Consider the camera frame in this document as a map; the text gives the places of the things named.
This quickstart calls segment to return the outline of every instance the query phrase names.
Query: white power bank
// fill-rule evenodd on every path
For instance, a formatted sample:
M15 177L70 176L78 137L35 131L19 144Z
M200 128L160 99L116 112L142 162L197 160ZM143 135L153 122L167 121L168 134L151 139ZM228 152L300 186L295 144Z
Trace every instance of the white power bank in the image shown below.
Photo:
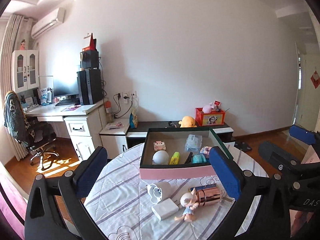
M151 209L159 220L163 220L177 212L179 207L168 198L163 202L154 205Z

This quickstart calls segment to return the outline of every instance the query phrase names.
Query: round table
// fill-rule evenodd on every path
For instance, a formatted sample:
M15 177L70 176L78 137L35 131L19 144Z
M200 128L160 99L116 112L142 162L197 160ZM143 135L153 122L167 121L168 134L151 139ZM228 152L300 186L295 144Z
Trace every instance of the round table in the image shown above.
M84 202L87 211L110 240L138 239L207 239L231 208L233 201L222 201L195 210L196 220L189 223L174 221L184 208L165 220L159 221L151 210L153 205L147 193L147 185L168 181L172 186L171 199L180 203L181 196L189 188L216 183L220 192L224 188L218 176L192 179L142 180L139 164L144 144L137 145L119 155L102 170L90 194ZM262 167L244 152L229 147L234 161L242 170L250 170L256 176L267 177ZM256 196L237 234L248 228L260 196Z

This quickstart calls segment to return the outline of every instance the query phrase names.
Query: air conditioner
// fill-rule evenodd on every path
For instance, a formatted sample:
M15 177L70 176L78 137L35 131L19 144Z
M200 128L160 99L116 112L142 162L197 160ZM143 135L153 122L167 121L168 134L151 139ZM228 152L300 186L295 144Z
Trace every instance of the air conditioner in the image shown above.
M41 34L63 23L64 8L58 8L38 21L32 28L31 37L35 40Z

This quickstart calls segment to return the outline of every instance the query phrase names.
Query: computer monitor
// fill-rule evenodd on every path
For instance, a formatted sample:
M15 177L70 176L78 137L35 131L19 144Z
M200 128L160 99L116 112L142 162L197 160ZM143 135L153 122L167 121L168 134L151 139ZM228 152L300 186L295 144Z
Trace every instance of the computer monitor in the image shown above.
M55 69L53 74L53 96L71 96L78 94L77 72L80 65Z

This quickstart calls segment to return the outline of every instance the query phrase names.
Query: orange storage box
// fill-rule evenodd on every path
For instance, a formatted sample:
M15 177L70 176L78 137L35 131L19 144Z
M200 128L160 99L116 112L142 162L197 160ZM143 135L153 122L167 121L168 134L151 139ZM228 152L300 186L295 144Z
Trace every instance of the orange storage box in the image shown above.
M212 110L210 114L202 112L202 108L196 108L196 121L199 126L222 125L224 123L225 111Z

